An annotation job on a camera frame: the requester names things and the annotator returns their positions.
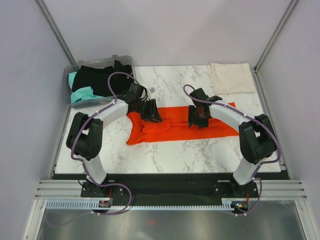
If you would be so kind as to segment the orange t-shirt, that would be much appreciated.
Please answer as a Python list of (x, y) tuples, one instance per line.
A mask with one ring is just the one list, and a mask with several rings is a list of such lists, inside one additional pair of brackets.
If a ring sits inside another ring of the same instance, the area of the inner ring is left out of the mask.
[(189, 127), (189, 108), (187, 106), (161, 107), (158, 111), (162, 117), (162, 122), (159, 123), (144, 121), (137, 112), (127, 115), (132, 123), (127, 145), (237, 137), (239, 135), (232, 127), (215, 118), (209, 119), (206, 128)]

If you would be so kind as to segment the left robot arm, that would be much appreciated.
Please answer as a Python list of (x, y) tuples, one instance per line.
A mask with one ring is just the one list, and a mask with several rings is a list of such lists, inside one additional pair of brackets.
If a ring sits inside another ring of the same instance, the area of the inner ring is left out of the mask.
[(156, 100), (142, 96), (147, 92), (144, 86), (132, 83), (128, 91), (116, 95), (102, 109), (91, 115), (78, 112), (73, 117), (66, 146), (71, 150), (71, 159), (81, 162), (87, 179), (93, 183), (92, 191), (99, 197), (106, 196), (110, 191), (109, 183), (104, 181), (107, 173), (103, 169), (99, 156), (104, 129), (130, 113), (137, 113), (146, 122), (160, 123), (163, 121)]

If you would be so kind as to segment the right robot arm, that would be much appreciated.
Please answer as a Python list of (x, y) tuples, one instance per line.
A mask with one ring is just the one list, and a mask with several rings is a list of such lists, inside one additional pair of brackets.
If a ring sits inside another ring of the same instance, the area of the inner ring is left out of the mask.
[(202, 88), (186, 84), (183, 91), (192, 100), (189, 125), (205, 127), (209, 119), (217, 119), (237, 131), (242, 159), (232, 175), (229, 191), (235, 197), (247, 191), (261, 166), (280, 160), (282, 150), (267, 115), (250, 116), (225, 102), (221, 97), (209, 97)]

